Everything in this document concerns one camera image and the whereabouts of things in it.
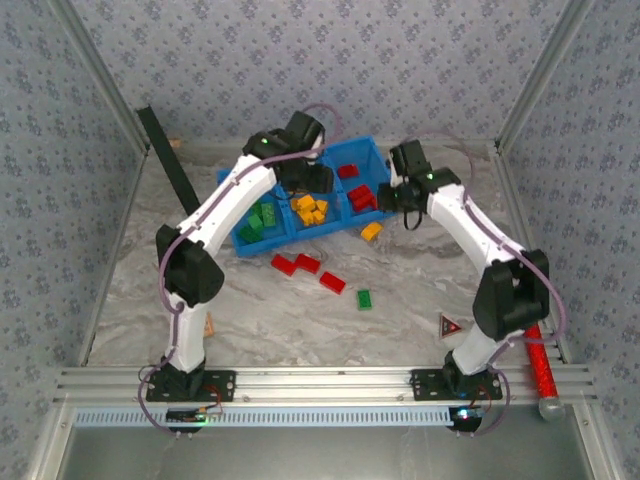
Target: blue floral wallpaper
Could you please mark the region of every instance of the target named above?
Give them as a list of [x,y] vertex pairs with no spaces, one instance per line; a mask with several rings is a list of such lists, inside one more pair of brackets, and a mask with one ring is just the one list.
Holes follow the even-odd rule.
[[74,365],[140,154],[44,0],[0,2],[0,478]]
[[347,136],[494,138],[566,0],[73,3],[132,107],[229,142],[319,101]]
[[509,154],[593,365],[629,478],[640,478],[640,3],[596,3]]

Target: blue tray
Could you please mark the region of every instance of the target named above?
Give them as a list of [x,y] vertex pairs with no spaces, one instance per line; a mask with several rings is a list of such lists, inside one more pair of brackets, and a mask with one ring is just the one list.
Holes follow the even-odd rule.
[[[330,167],[334,176],[333,191],[331,193],[323,195],[311,194],[315,200],[329,202],[329,211],[327,212],[325,223],[305,227],[298,214],[291,209],[290,200],[277,200],[272,195],[265,194],[259,201],[274,205],[276,226],[263,230],[263,240],[247,243],[238,235],[240,229],[248,224],[247,218],[250,212],[245,213],[240,222],[231,231],[233,246],[239,257],[268,252],[282,245],[321,237],[346,228],[367,225],[394,215],[394,213],[382,213],[371,207],[356,213],[347,198],[348,192],[363,184],[367,185],[375,195],[378,192],[378,185],[389,182],[391,178],[389,169],[385,165],[385,161],[372,137],[359,137],[332,145],[318,159],[318,163]],[[353,178],[338,178],[337,169],[350,163],[358,167],[360,174]],[[218,171],[218,185],[224,181],[230,171],[227,169]],[[280,185],[276,185],[271,192],[282,199],[288,197]]]

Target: green block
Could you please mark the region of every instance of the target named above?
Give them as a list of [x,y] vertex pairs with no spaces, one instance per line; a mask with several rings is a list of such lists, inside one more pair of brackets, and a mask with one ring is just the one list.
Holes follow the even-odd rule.
[[247,219],[247,221],[249,222],[249,226],[252,228],[254,232],[256,233],[262,232],[262,229],[264,228],[264,224],[262,223],[262,220],[260,220],[260,217],[258,215],[256,215],[255,213],[252,213],[251,215],[249,215],[249,218]]
[[251,206],[251,213],[257,215],[258,218],[262,220],[262,205],[260,202],[256,202]]
[[249,225],[245,225],[238,232],[240,238],[242,238],[247,243],[256,243],[262,240],[262,235],[259,232],[256,232]]
[[373,305],[371,304],[371,294],[369,290],[358,290],[358,310],[371,310]]
[[264,223],[265,227],[276,226],[276,211],[273,208],[272,203],[262,204],[262,222]]

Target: gray marble surface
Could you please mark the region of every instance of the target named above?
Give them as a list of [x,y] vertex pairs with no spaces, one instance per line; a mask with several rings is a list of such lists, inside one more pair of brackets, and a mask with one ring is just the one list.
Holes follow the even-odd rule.
[[[434,166],[449,166],[468,180],[466,157],[445,147],[425,148]],[[177,150],[199,198],[215,188],[218,168],[229,166],[214,150]],[[474,199],[508,231],[507,212],[488,160],[477,161]],[[143,169],[113,280],[99,319],[89,365],[155,363],[167,346],[169,317],[157,292],[155,232],[176,225],[184,212],[158,159]],[[401,216],[384,222],[372,243],[352,229],[278,249],[293,258],[306,253],[322,269],[343,278],[341,295],[299,271],[289,278],[270,266],[275,252],[238,258],[231,239],[216,262],[226,282],[215,298],[215,335],[204,340],[209,365],[439,365],[464,333],[441,340],[442,312],[468,330],[479,276],[438,224],[429,219],[415,232]],[[371,290],[374,308],[357,310],[356,291]],[[522,346],[504,363],[528,363]]]

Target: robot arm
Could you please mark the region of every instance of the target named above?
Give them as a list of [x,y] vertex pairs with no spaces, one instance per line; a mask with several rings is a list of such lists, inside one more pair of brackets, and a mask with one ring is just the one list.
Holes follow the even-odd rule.
[[317,154],[273,164],[263,160],[316,149],[323,139],[324,127],[302,112],[296,112],[284,129],[252,136],[243,155],[213,194],[177,228],[163,225],[158,230],[156,246],[161,261],[181,233],[193,228],[169,258],[164,276],[170,303],[185,304],[175,320],[177,339],[171,331],[165,355],[172,350],[173,355],[164,373],[187,397],[199,388],[204,369],[202,333],[207,316],[211,315],[211,301],[224,283],[224,274],[214,257],[231,229],[278,182],[285,190],[328,193],[333,189],[333,172],[315,164]]
[[466,205],[502,243],[489,238],[465,209],[460,179],[448,168],[434,170],[417,140],[391,149],[388,165],[391,182],[379,187],[379,208],[405,214],[426,213],[453,236],[482,276],[473,303],[475,324],[463,343],[445,359],[449,388],[464,396],[468,393],[465,383],[487,368],[510,337],[522,335],[549,314],[547,289],[502,247],[508,245],[522,252],[547,276],[549,263],[541,251],[527,252],[509,238],[467,199]]

